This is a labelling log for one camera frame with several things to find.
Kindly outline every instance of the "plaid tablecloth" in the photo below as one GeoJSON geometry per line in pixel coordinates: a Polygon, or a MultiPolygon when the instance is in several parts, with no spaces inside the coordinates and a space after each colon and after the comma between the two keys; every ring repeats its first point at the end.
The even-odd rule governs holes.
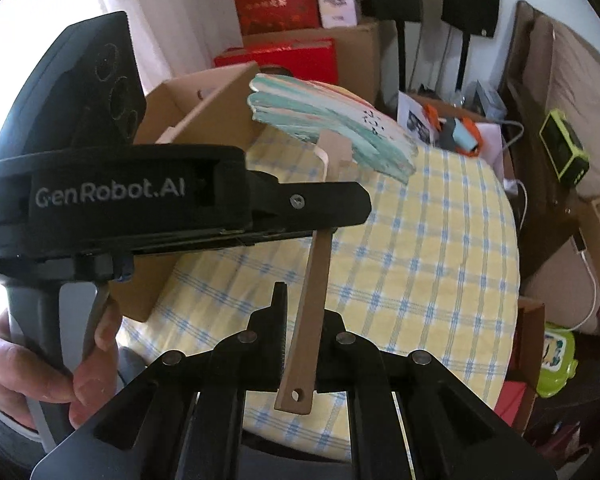
{"type": "MultiPolygon", "coordinates": [[[[251,169],[281,182],[316,180],[321,162],[268,128],[248,153],[251,169]]],[[[488,405],[497,400],[512,345],[518,250],[509,203],[480,160],[421,148],[403,186],[352,168],[371,195],[366,224],[333,240],[327,308],[378,348],[426,348],[488,405]]],[[[193,354],[246,327],[267,306],[274,282],[288,284],[291,340],[310,240],[286,240],[183,256],[149,321],[125,320],[122,341],[148,360],[168,349],[193,354]]],[[[345,394],[315,394],[310,415],[273,409],[274,394],[248,392],[245,429],[286,446],[346,459],[345,394]]]]}

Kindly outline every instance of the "screw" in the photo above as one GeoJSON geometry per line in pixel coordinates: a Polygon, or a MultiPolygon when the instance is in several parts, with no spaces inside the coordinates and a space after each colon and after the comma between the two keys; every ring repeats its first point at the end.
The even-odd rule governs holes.
{"type": "Polygon", "coordinates": [[[162,363],[166,364],[167,366],[175,366],[180,361],[182,361],[183,357],[184,354],[179,350],[169,350],[168,352],[163,354],[162,363]]]}
{"type": "Polygon", "coordinates": [[[411,359],[417,365],[428,365],[431,362],[431,354],[426,350],[416,350],[411,354],[411,359]]]}
{"type": "Polygon", "coordinates": [[[238,341],[241,343],[253,343],[258,338],[258,334],[256,334],[253,330],[243,330],[238,334],[238,341]]]}
{"type": "Polygon", "coordinates": [[[336,341],[341,345],[350,345],[356,341],[356,335],[351,332],[340,332],[336,336],[336,341]]]}
{"type": "Polygon", "coordinates": [[[291,195],[289,199],[294,209],[302,209],[304,207],[304,197],[302,195],[291,195]]]}

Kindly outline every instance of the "white wall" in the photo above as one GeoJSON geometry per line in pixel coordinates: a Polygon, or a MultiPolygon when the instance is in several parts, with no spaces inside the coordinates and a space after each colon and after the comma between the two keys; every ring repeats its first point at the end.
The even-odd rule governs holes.
{"type": "MultiPolygon", "coordinates": [[[[442,0],[424,1],[423,39],[413,87],[420,83],[433,88],[436,84],[440,59],[445,46],[448,25],[440,21],[442,0]]],[[[475,79],[489,80],[497,84],[502,74],[509,49],[513,28],[515,5],[518,0],[501,0],[500,17],[493,39],[472,37],[467,69],[464,76],[465,86],[475,79]]],[[[542,12],[557,18],[579,33],[598,51],[600,51],[600,19],[587,0],[526,0],[542,12]]],[[[418,39],[418,25],[407,25],[407,70],[409,76],[411,63],[418,39]]],[[[452,41],[442,71],[441,95],[449,97],[452,93],[460,57],[461,34],[452,32],[452,41]]],[[[397,88],[397,47],[390,45],[382,61],[383,91],[388,101],[397,88]]]]}

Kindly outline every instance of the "cushion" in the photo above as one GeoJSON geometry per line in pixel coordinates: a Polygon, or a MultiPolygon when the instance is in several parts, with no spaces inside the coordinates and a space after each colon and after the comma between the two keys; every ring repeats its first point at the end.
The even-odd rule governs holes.
{"type": "Polygon", "coordinates": [[[544,106],[549,92],[551,60],[554,56],[554,24],[546,16],[536,19],[529,35],[529,54],[526,58],[522,83],[531,97],[544,106]]]}
{"type": "Polygon", "coordinates": [[[564,111],[589,153],[590,170],[576,188],[578,195],[585,200],[600,196],[600,55],[563,23],[539,16],[523,81],[545,110],[564,111]]]}

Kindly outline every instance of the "photograph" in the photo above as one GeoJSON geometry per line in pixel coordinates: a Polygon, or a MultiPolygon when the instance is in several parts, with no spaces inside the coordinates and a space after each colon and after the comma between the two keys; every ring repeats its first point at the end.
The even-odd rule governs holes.
{"type": "Polygon", "coordinates": [[[422,142],[426,144],[431,144],[431,139],[429,137],[429,129],[411,111],[409,111],[409,118],[407,119],[407,129],[411,133],[417,134],[418,138],[422,142]]]}

